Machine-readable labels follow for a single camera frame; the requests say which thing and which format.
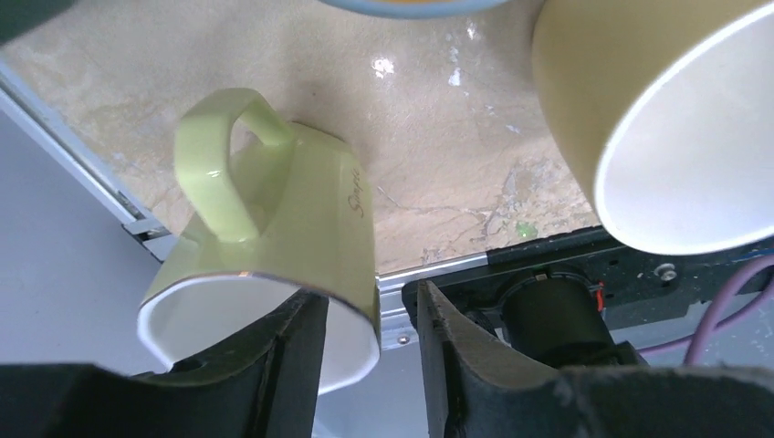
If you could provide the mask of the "blue mug yellow inside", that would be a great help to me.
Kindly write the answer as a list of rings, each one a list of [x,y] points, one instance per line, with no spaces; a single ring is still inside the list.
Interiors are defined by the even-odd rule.
[[[322,0],[326,5],[358,14],[401,19],[461,16],[503,5],[506,2],[507,0]]]

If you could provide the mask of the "light green mug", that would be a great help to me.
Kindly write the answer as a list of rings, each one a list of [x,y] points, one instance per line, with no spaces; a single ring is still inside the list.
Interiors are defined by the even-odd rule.
[[[380,303],[371,187],[351,146],[230,88],[182,116],[173,158],[194,213],[141,302],[142,344],[171,367],[307,290],[330,301],[319,392],[367,376]]]

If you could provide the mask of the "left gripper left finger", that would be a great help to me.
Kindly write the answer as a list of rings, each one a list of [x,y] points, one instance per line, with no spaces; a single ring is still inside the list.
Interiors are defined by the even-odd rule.
[[[165,373],[5,365],[4,437],[309,437],[329,301],[298,292]]]

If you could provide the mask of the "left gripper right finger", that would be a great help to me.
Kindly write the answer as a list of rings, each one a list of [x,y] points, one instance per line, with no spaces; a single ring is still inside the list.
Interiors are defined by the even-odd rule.
[[[556,370],[419,284],[417,333],[432,437],[770,437],[773,374],[643,365]]]

